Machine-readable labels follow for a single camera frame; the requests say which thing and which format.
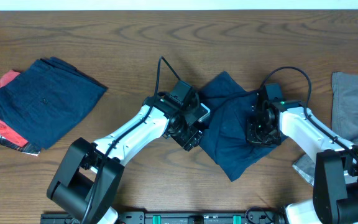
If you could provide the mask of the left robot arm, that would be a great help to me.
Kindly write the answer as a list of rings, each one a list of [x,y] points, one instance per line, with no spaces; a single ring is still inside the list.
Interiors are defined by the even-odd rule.
[[[126,164],[161,136],[189,151],[203,135],[197,126],[210,110],[197,93],[160,92],[145,99],[140,111],[115,132],[88,142],[74,141],[48,189],[47,197],[80,223],[115,223],[112,208]]]

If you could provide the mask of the grey shorts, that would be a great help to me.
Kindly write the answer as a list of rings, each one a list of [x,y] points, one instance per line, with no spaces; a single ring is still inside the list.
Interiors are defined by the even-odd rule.
[[[358,145],[358,75],[334,72],[332,89],[331,129]]]

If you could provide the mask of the navy blue shorts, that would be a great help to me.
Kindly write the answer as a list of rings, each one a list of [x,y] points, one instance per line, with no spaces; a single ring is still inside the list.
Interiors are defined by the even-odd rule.
[[[201,102],[211,110],[202,123],[200,147],[219,165],[230,181],[272,152],[273,146],[256,146],[246,141],[247,119],[254,114],[254,91],[247,92],[223,71],[199,91]]]

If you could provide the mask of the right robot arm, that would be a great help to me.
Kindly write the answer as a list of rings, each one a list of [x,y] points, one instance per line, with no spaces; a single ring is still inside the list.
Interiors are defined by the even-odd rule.
[[[313,197],[286,208],[289,223],[358,222],[358,145],[338,136],[300,101],[257,100],[247,141],[279,145],[292,139],[314,162]]]

